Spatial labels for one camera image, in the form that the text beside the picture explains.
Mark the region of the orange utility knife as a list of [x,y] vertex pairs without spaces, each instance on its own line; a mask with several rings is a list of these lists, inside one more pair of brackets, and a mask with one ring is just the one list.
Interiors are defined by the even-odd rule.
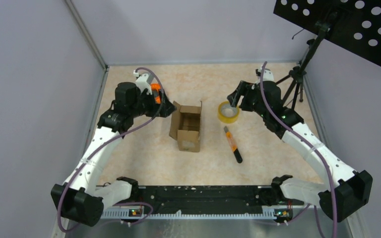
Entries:
[[243,158],[238,150],[238,147],[237,147],[237,144],[231,134],[231,132],[229,131],[228,127],[227,126],[224,126],[224,132],[225,132],[225,135],[226,135],[226,138],[227,138],[227,141],[229,143],[229,146],[231,147],[231,150],[233,152],[233,155],[237,161],[237,163],[241,164],[243,162]]

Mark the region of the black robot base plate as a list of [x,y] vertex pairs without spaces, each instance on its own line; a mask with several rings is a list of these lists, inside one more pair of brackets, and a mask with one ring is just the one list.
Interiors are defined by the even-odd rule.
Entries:
[[264,207],[303,205],[277,198],[269,185],[139,186],[125,202],[145,202],[154,214],[261,214]]

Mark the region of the brown cardboard express box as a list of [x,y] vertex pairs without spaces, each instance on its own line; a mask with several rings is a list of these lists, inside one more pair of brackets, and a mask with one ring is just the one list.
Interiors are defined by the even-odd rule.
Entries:
[[177,108],[171,116],[169,136],[176,140],[178,149],[186,152],[200,152],[202,101],[198,106],[181,105],[176,101]]

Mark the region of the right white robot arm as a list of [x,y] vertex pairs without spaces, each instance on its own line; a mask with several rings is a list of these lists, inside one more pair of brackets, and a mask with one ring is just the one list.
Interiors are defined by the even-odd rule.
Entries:
[[342,222],[369,202],[371,174],[356,171],[331,152],[294,109],[283,105],[281,90],[275,82],[241,81],[227,100],[233,108],[258,114],[266,128],[295,149],[323,181],[276,177],[271,183],[275,203],[296,199],[319,206],[330,219]]

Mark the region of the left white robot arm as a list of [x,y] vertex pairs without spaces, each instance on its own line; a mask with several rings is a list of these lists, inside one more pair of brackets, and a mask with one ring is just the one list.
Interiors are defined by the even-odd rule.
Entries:
[[144,128],[157,117],[169,117],[176,110],[164,86],[160,82],[157,85],[158,89],[152,83],[139,81],[117,85],[115,98],[100,115],[94,136],[78,165],[63,184],[55,184],[51,189],[62,232],[72,230],[63,225],[63,219],[92,227],[107,208],[121,201],[127,205],[138,201],[135,181],[128,178],[103,188],[97,185],[114,149],[125,136]]

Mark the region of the yellow adhesive tape roll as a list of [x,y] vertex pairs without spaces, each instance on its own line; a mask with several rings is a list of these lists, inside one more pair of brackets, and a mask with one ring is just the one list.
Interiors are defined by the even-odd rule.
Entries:
[[240,109],[238,107],[232,107],[228,101],[222,102],[218,106],[217,117],[222,123],[235,123],[239,115]]

